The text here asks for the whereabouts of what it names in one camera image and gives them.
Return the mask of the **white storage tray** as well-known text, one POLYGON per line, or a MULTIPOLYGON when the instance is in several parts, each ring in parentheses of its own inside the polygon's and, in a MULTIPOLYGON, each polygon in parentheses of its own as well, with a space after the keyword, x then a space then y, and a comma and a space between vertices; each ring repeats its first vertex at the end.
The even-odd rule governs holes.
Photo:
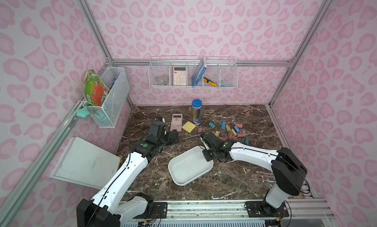
POLYGON ((176 185, 185 186, 213 168, 213 160, 207 161, 202 151, 195 146, 170 160, 168 170, 176 185))

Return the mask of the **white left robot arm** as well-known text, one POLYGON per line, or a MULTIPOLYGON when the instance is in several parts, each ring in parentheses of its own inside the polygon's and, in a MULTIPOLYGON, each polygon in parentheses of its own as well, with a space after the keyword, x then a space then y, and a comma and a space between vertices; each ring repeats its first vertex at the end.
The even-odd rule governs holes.
POLYGON ((138 193, 121 204, 121 200, 137 176, 164 146, 179 142, 177 130, 169 131, 162 117, 158 117, 131 148, 124 164, 110 181, 90 200, 83 199, 76 207, 79 227, 119 227, 135 217, 147 218, 147 224, 161 218, 153 198, 138 193))

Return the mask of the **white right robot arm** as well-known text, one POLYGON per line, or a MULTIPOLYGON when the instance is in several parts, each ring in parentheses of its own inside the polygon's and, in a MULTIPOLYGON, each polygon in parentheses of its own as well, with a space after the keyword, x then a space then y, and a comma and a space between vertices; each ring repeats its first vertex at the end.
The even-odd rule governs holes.
POLYGON ((202 151, 206 161, 235 160, 247 162, 269 170, 275 177, 275 184, 260 202, 260 211, 272 216, 282 208, 290 196, 298 196, 306 182, 307 169, 294 153, 282 147, 279 150, 261 149, 241 142, 221 140, 215 134, 201 134, 202 151))

